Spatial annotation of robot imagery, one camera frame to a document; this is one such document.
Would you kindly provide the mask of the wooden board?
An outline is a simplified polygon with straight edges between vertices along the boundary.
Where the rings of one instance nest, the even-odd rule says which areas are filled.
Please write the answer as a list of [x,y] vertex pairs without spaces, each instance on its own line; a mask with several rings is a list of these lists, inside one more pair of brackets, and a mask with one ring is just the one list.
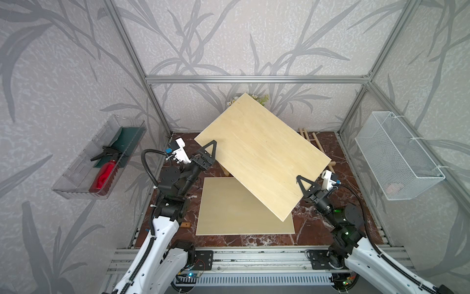
[[196,235],[294,234],[292,215],[280,220],[236,178],[205,178]]
[[195,138],[216,141],[216,159],[280,220],[302,198],[297,176],[316,180],[331,162],[308,140],[248,94]]

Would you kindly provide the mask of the wooden easel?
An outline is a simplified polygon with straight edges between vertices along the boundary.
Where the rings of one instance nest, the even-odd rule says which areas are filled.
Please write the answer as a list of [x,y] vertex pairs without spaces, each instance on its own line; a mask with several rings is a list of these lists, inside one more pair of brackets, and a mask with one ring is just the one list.
[[224,176],[231,175],[231,173],[224,166],[220,165],[220,168],[222,169]]
[[[308,133],[307,130],[305,128],[299,128],[299,133],[301,134],[301,136],[303,136],[303,138],[305,138],[307,141],[309,142],[314,142],[317,146],[317,148],[324,154],[326,154],[323,146],[321,145],[319,139],[318,139],[318,136],[316,135],[315,132],[311,132],[311,133]],[[332,173],[335,173],[335,170],[334,170],[334,165],[336,164],[336,162],[334,160],[332,160],[329,165],[328,165],[328,170],[331,171]]]

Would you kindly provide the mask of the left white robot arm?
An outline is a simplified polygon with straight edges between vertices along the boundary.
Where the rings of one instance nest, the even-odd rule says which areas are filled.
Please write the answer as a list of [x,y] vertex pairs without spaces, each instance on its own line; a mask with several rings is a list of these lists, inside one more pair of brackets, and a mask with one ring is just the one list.
[[[192,242],[171,240],[180,229],[190,200],[191,187],[202,172],[216,162],[217,142],[202,146],[191,158],[184,150],[182,138],[165,151],[146,149],[141,154],[143,167],[158,191],[151,205],[149,232],[126,274],[113,289],[115,294],[162,294],[182,270],[193,267],[195,247]],[[175,159],[177,166],[164,169],[160,178],[150,170],[146,155],[154,153]]]

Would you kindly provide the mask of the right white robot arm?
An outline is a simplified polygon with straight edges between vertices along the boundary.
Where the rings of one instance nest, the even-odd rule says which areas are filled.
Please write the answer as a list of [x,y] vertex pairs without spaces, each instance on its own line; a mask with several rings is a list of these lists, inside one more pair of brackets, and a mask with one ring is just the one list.
[[[302,191],[302,198],[311,203],[334,228],[331,231],[334,242],[329,248],[329,263],[332,267],[346,267],[384,294],[452,293],[444,284],[436,286],[422,279],[374,244],[367,224],[367,211],[353,189],[339,181],[323,189],[318,183],[301,175],[296,177],[296,182]],[[352,203],[343,208],[334,207],[329,197],[341,188],[356,197],[361,209]]]

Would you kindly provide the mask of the pink item in basket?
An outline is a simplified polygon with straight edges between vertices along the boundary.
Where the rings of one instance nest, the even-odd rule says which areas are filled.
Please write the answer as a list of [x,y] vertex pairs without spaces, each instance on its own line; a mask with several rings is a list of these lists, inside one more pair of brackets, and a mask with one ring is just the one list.
[[391,183],[386,186],[385,192],[388,196],[397,195],[403,188],[404,185],[401,183]]

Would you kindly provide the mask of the green dustpan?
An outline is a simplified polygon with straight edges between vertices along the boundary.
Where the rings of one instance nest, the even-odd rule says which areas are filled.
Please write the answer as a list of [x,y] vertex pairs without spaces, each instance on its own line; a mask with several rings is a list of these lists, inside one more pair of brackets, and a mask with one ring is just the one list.
[[[106,146],[116,148],[122,153],[122,156],[119,159],[119,168],[124,168],[127,165],[134,150],[139,144],[139,140],[143,137],[145,132],[145,127],[121,127],[111,140],[111,143]],[[101,166],[108,162],[109,159],[110,157],[108,156],[101,160],[97,160],[98,163],[96,163],[94,167],[101,168]]]

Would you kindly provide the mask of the green artificial plant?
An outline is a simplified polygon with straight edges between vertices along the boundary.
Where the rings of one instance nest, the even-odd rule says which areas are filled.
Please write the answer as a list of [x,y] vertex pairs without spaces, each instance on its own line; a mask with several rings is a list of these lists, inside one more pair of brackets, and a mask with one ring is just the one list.
[[[270,99],[268,94],[264,96],[257,96],[257,95],[249,94],[249,96],[255,101],[257,101],[259,104],[261,104],[263,107],[266,106],[266,104],[269,102],[269,99]],[[230,101],[227,102],[227,106],[229,107],[230,105],[234,104],[238,99],[239,99],[239,96],[235,96],[234,98],[232,98]]]

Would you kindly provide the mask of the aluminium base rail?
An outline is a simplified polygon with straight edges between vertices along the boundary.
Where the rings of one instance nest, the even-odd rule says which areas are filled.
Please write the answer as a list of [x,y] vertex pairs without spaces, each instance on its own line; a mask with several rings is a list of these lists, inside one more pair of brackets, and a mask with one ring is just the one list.
[[[404,247],[378,246],[380,250],[414,271]],[[347,273],[347,268],[333,269],[328,262],[318,262],[312,268],[306,251],[316,251],[315,257],[325,256],[329,246],[268,246],[268,247],[202,247],[196,251],[212,251],[211,261],[203,259],[197,267],[209,267],[204,271],[185,271],[184,274],[197,273],[191,284],[178,284],[181,287],[212,286],[274,286],[274,285],[333,285],[333,273]],[[111,293],[117,283],[127,274],[139,249],[117,249],[105,279],[98,291]]]

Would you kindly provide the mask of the clear plastic wall bin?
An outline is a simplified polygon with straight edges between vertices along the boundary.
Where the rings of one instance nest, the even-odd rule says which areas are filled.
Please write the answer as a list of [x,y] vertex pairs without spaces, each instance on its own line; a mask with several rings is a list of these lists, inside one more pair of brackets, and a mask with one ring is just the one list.
[[145,120],[111,115],[52,191],[68,200],[106,200],[146,131]]

